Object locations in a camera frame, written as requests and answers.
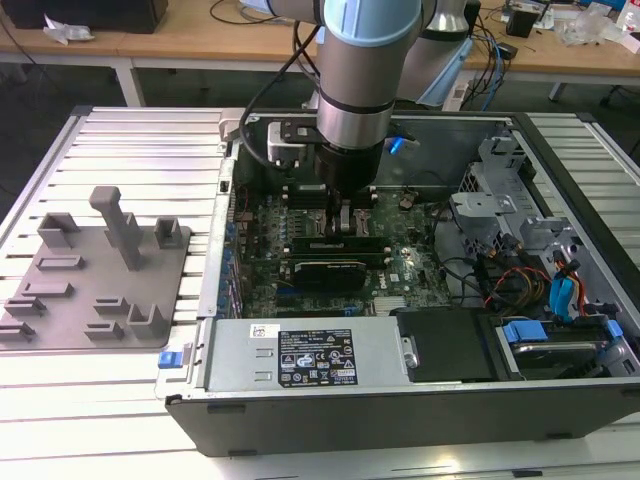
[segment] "circuit board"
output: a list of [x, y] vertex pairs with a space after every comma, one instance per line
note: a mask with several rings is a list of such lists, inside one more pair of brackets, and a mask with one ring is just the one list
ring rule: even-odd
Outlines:
[[302, 292], [283, 276], [284, 252], [294, 237], [323, 238], [323, 210], [294, 210], [278, 198], [267, 197], [244, 214], [247, 221], [239, 228], [244, 232], [239, 255], [244, 279], [242, 316], [381, 315], [388, 310], [380, 311], [380, 305], [398, 301], [408, 307], [449, 305], [446, 281], [427, 246], [432, 209], [416, 205], [403, 211], [399, 208], [402, 194], [402, 190], [378, 192], [374, 208], [354, 211], [359, 220], [357, 235], [384, 237], [390, 252], [385, 269], [367, 270], [363, 288], [344, 295]]

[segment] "motherboard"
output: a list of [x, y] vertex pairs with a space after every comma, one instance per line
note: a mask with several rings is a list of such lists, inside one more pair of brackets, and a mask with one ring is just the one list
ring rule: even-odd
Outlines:
[[[326, 247], [324, 208], [301, 208], [315, 205], [296, 202], [293, 194], [251, 202], [242, 193], [234, 217], [243, 318], [382, 316], [396, 308], [451, 303], [429, 245], [435, 205], [415, 201], [417, 194], [402, 188], [376, 191], [375, 203], [363, 205], [371, 208], [356, 205], [353, 236], [339, 244], [353, 247], [342, 254], [346, 260], [333, 260], [337, 272], [326, 269], [326, 255], [314, 254]], [[415, 203], [407, 204], [407, 198]], [[304, 255], [295, 256], [307, 246]], [[303, 267], [309, 274], [301, 280]], [[344, 269], [352, 267], [358, 271], [345, 279]], [[319, 288], [300, 286], [309, 277]]]

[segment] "gray plastic block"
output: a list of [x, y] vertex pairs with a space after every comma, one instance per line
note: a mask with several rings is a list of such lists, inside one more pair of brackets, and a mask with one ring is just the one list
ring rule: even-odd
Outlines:
[[[136, 220], [136, 216], [133, 213], [124, 213], [123, 215], [124, 215], [124, 221], [127, 224], [127, 227], [129, 228], [129, 234], [133, 237], [133, 241], [137, 245], [140, 245], [140, 241], [142, 240], [142, 235], [144, 234], [144, 232], [140, 227], [138, 227], [138, 221]], [[104, 231], [104, 234], [106, 235], [107, 240], [109, 241], [109, 245], [111, 245], [113, 248], [118, 248], [118, 246], [113, 242], [113, 239], [111, 238], [109, 229], [106, 229]]]
[[162, 335], [167, 329], [167, 322], [157, 305], [151, 305], [149, 315], [145, 317], [137, 305], [131, 305], [127, 325], [133, 330], [137, 338], [153, 338]]
[[0, 342], [30, 342], [36, 331], [24, 322], [0, 325]]
[[37, 298], [10, 298], [4, 309], [12, 317], [41, 317], [47, 307]]
[[[109, 188], [106, 193], [110, 196], [101, 194], [98, 200], [106, 197], [107, 207], [113, 202], [117, 204], [117, 189]], [[173, 231], [176, 234], [173, 238], [182, 240], [180, 248], [159, 248], [154, 227], [139, 227], [133, 214], [124, 214], [126, 238], [136, 245], [140, 259], [139, 269], [129, 270], [120, 249], [109, 245], [104, 227], [80, 225], [78, 228], [68, 214], [49, 217], [43, 226], [52, 228], [44, 230], [56, 230], [54, 239], [61, 237], [67, 248], [52, 249], [43, 242], [34, 255], [16, 289], [14, 298], [18, 301], [8, 304], [9, 310], [18, 316], [13, 317], [7, 311], [0, 319], [5, 332], [0, 336], [0, 351], [148, 350], [166, 345], [191, 230], [173, 221], [161, 223], [161, 230], [170, 225], [165, 233]], [[81, 268], [71, 268], [75, 257], [82, 259]], [[134, 316], [138, 321], [129, 325], [127, 317], [133, 304], [141, 310], [142, 318]], [[40, 306], [43, 307], [41, 318], [36, 316]], [[27, 320], [37, 334], [29, 333], [26, 327], [20, 329], [18, 322], [23, 320]], [[99, 327], [91, 328], [87, 335], [88, 324]], [[29, 339], [30, 343], [14, 339]]]
[[84, 333], [92, 341], [122, 340], [124, 338], [124, 330], [115, 320], [87, 323]]
[[175, 217], [163, 217], [156, 221], [153, 233], [158, 240], [160, 248], [180, 248], [182, 247], [182, 231], [180, 223]]
[[22, 290], [25, 297], [68, 297], [73, 292], [73, 286], [70, 283], [51, 282], [51, 283], [27, 283]]
[[42, 257], [36, 264], [36, 268], [43, 272], [47, 270], [80, 270], [83, 266], [84, 260], [80, 255]]
[[129, 303], [124, 297], [96, 298], [93, 308], [98, 315], [127, 315], [129, 313]]
[[78, 226], [68, 213], [48, 213], [38, 227], [38, 234], [52, 250], [73, 248], [66, 234], [77, 231], [79, 231]]
[[89, 198], [89, 204], [102, 214], [107, 228], [109, 229], [109, 237], [111, 243], [120, 251], [124, 263], [131, 271], [138, 270], [140, 264], [140, 244], [141, 235], [138, 233], [140, 228], [135, 224], [127, 225], [127, 221], [120, 210], [120, 190], [117, 187], [96, 187]]

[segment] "workbench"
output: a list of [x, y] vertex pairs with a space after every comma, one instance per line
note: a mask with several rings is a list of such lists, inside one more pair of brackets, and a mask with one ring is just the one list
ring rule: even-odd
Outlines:
[[[87, 198], [97, 184], [116, 185], [122, 208], [136, 212], [139, 225], [175, 215], [193, 230], [169, 345], [191, 341], [226, 150], [219, 118], [218, 109], [95, 108], [72, 115], [0, 226], [0, 304], [13, 296], [40, 246], [42, 217], [69, 212], [80, 226], [101, 225]], [[626, 202], [623, 211], [609, 211], [607, 203], [620, 188], [626, 198], [640, 197], [634, 180], [640, 176], [628, 157], [597, 124], [571, 114], [531, 119], [629, 254], [637, 254], [638, 203]], [[575, 160], [585, 150], [600, 174]], [[522, 469], [545, 478], [637, 477], [640, 415], [577, 440], [210, 459], [156, 398], [157, 360], [157, 352], [0, 355], [3, 478], [510, 478]]]
[[[153, 35], [94, 32], [96, 39], [73, 42], [68, 47], [49, 39], [39, 30], [11, 32], [33, 59], [43, 65], [82, 65], [113, 68], [126, 104], [144, 106], [144, 95], [136, 74], [138, 68], [180, 68], [199, 70], [276, 71], [291, 56], [291, 28], [278, 25], [226, 25], [209, 16], [212, 0], [170, 0], [167, 14]], [[498, 0], [483, 2], [483, 18]], [[232, 2], [216, 13], [241, 20]], [[11, 26], [5, 17], [5, 23]], [[555, 33], [532, 32], [528, 39], [506, 37], [505, 25], [485, 20], [498, 41], [519, 48], [507, 78], [514, 81], [640, 85], [640, 55], [618, 44], [565, 47]], [[308, 29], [303, 28], [304, 36]], [[310, 47], [315, 54], [315, 46]], [[29, 63], [7, 35], [0, 30], [0, 62]], [[486, 53], [478, 47], [469, 57], [459, 83], [482, 72]], [[453, 102], [448, 107], [456, 108]]]

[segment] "warning label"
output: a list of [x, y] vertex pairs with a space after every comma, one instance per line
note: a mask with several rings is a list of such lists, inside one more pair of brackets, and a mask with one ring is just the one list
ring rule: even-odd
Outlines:
[[358, 384], [351, 330], [279, 332], [278, 355], [285, 388]]

